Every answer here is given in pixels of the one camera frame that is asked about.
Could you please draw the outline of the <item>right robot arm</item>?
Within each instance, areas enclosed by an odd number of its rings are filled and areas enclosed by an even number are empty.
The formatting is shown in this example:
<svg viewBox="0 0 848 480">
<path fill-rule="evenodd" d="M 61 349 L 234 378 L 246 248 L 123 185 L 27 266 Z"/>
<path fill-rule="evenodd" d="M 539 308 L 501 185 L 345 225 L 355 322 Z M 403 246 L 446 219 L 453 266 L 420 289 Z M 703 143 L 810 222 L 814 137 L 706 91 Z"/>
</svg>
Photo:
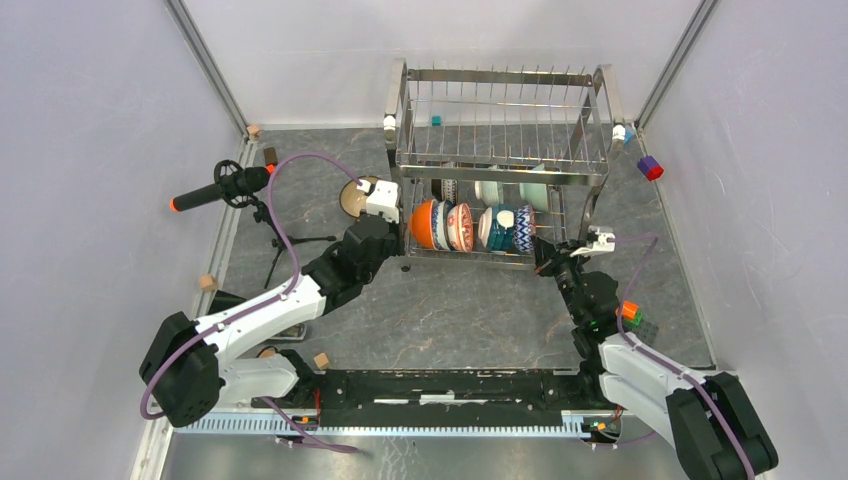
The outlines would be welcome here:
<svg viewBox="0 0 848 480">
<path fill-rule="evenodd" d="M 754 479 L 778 466 L 778 451 L 737 375 L 688 368 L 626 330 L 617 281 L 584 268 L 589 256 L 615 247 L 613 234 L 532 241 L 536 274 L 555 280 L 575 324 L 583 359 L 577 392 L 585 405 L 611 402 L 636 416 L 674 449 L 690 479 Z"/>
</svg>

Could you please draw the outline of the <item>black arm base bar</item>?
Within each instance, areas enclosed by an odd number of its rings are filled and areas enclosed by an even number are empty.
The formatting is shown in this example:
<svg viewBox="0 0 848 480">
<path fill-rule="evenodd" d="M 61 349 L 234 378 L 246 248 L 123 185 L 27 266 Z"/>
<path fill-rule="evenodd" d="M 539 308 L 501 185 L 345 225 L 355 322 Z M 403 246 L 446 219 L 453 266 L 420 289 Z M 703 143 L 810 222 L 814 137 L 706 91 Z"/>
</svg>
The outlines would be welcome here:
<svg viewBox="0 0 848 480">
<path fill-rule="evenodd" d="M 322 427 L 548 427 L 562 412 L 616 409 L 575 370 L 329 370 L 275 401 Z"/>
</svg>

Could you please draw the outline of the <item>brown beige bowl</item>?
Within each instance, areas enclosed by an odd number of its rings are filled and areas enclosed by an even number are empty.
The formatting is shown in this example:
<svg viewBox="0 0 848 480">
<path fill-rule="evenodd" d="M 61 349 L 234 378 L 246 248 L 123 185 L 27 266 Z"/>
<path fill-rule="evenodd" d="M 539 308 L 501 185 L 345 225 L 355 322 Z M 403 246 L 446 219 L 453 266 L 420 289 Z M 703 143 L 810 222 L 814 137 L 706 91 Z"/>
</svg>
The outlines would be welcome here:
<svg viewBox="0 0 848 480">
<path fill-rule="evenodd" d="M 377 176 L 360 176 L 357 181 L 349 181 L 339 193 L 342 210 L 352 218 L 359 218 L 379 180 Z"/>
</svg>

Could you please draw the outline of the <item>red white patterned bowl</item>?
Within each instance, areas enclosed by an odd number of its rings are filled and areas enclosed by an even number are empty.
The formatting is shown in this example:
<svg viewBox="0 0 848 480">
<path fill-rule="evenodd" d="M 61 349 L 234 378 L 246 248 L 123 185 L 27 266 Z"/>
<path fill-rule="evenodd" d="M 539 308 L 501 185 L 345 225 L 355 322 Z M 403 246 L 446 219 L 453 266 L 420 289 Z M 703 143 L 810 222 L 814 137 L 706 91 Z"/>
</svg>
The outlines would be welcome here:
<svg viewBox="0 0 848 480">
<path fill-rule="evenodd" d="M 535 212 L 531 205 L 524 205 L 515 212 L 513 245 L 521 253 L 532 254 L 533 238 L 536 234 Z"/>
</svg>

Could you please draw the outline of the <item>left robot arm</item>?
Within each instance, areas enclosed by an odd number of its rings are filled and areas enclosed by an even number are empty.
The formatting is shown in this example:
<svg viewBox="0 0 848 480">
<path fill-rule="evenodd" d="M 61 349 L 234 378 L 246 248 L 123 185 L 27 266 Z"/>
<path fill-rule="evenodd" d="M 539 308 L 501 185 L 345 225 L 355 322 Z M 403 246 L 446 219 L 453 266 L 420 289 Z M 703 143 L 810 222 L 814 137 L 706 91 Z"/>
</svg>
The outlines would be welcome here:
<svg viewBox="0 0 848 480">
<path fill-rule="evenodd" d="M 342 239 L 278 287 L 216 314 L 166 317 L 139 367 L 145 383 L 140 413 L 174 427 L 201 419 L 221 400 L 280 398 L 306 405 L 313 379 L 291 360 L 245 353 L 291 326 L 325 316 L 357 298 L 382 264 L 399 251 L 398 222 L 364 214 Z"/>
</svg>

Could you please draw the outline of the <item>steel dish rack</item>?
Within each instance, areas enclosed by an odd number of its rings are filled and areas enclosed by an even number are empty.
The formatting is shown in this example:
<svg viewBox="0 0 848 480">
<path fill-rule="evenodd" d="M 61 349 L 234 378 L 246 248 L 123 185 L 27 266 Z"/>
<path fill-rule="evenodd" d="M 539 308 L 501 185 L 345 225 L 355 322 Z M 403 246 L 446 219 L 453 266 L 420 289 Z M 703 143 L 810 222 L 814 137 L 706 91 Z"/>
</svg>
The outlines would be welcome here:
<svg viewBox="0 0 848 480">
<path fill-rule="evenodd" d="M 442 125 L 433 127 L 432 116 Z M 624 111 L 613 67 L 591 70 L 413 67 L 395 61 L 383 130 L 401 208 L 429 199 L 488 207 L 474 182 L 503 184 L 505 205 L 526 204 L 519 184 L 548 186 L 549 213 L 535 211 L 551 243 L 586 241 L 613 162 L 624 146 Z"/>
</svg>

